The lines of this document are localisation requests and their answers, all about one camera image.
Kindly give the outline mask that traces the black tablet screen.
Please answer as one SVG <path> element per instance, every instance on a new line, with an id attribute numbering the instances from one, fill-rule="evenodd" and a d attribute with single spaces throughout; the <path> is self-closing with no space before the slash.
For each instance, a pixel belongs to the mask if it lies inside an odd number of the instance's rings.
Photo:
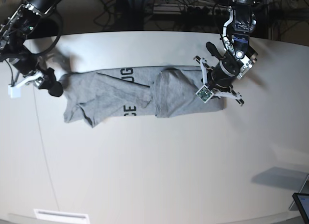
<path id="1" fill-rule="evenodd" d="M 293 199 L 304 223 L 309 224 L 309 195 L 304 193 L 294 193 Z"/>

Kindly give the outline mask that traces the grey T-shirt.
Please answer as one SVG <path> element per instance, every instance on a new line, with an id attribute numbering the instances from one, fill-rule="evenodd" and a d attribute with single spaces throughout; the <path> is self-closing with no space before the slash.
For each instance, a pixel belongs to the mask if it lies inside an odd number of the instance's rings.
<path id="1" fill-rule="evenodd" d="M 198 66 L 157 66 L 96 70 L 65 74 L 66 123 L 84 120 L 96 127 L 109 117 L 154 115 L 170 118 L 224 109 L 224 101 L 204 103 Z"/>

